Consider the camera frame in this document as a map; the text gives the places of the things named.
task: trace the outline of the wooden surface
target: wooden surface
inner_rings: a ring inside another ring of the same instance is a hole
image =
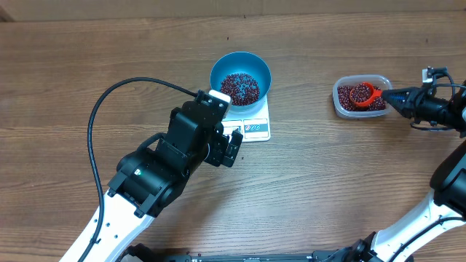
[[[0,0],[14,21],[462,11],[466,0]]]
[[[421,132],[396,112],[347,121],[331,89],[342,76],[383,74],[419,86],[426,66],[466,77],[466,12],[2,23],[0,261],[58,261],[98,204],[86,127],[100,94],[152,76],[207,90],[214,62],[254,52],[269,64],[272,139],[243,144],[233,168],[202,165],[135,243],[204,255],[310,253],[351,245],[396,222],[430,190],[461,142]],[[154,84],[117,90],[95,122],[103,184],[190,99]],[[464,261],[466,228],[416,261]]]

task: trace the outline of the white digital scale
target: white digital scale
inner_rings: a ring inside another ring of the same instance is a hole
[[[224,134],[230,135],[230,137],[233,131],[239,130],[243,142],[268,141],[270,139],[270,118],[267,96],[247,111],[230,110],[222,124],[224,125]]]

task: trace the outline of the wall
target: wall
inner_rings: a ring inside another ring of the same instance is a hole
[[[462,11],[466,0],[0,0],[14,21],[136,17],[288,15],[348,12]]]

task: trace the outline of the blue bowl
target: blue bowl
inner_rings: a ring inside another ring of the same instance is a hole
[[[259,87],[259,99],[247,106],[232,106],[231,111],[244,112],[264,102],[264,98],[272,85],[272,74],[269,66],[257,55],[249,52],[233,52],[223,56],[210,72],[210,88],[219,91],[221,82],[230,74],[248,74]]]

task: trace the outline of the clear plastic container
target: clear plastic container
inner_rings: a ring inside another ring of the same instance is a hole
[[[387,108],[378,111],[348,111],[344,109],[340,100],[338,99],[338,87],[343,85],[356,85],[362,82],[369,82],[374,86],[380,87],[381,90],[392,90],[392,84],[385,76],[380,75],[357,75],[357,76],[345,76],[340,78],[333,86],[333,104],[335,105],[335,112],[337,116],[344,119],[363,119],[368,117],[383,116],[388,114],[392,108],[387,104]]]

